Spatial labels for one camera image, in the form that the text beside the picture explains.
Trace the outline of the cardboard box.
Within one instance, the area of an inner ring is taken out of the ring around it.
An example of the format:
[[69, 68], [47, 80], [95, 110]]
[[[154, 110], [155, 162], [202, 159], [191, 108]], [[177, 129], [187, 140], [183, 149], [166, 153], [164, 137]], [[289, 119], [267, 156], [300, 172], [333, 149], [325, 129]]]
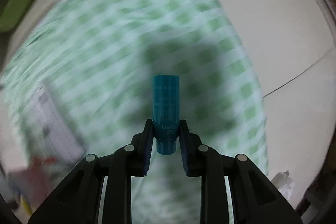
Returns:
[[84, 141], [60, 110], [46, 81], [37, 84], [29, 100], [31, 150], [34, 157], [73, 168], [86, 152]]

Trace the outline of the crumpled white paper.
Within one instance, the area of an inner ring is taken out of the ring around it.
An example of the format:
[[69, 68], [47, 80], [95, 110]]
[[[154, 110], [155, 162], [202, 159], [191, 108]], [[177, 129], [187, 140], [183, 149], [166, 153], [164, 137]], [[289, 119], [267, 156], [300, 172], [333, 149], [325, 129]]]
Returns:
[[271, 180], [271, 183], [282, 194], [282, 196], [289, 201], [295, 187], [295, 182], [290, 176], [289, 171], [278, 172]]

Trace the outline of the green checkered cloth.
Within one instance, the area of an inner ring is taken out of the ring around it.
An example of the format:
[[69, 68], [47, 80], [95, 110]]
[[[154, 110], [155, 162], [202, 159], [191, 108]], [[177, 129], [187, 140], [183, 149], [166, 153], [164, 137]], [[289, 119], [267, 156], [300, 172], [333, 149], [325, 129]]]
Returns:
[[152, 78], [180, 80], [180, 117], [219, 153], [268, 172], [261, 86], [219, 0], [62, 0], [5, 67], [14, 137], [26, 162], [48, 155], [33, 115], [45, 84], [87, 152], [108, 155], [152, 117]]

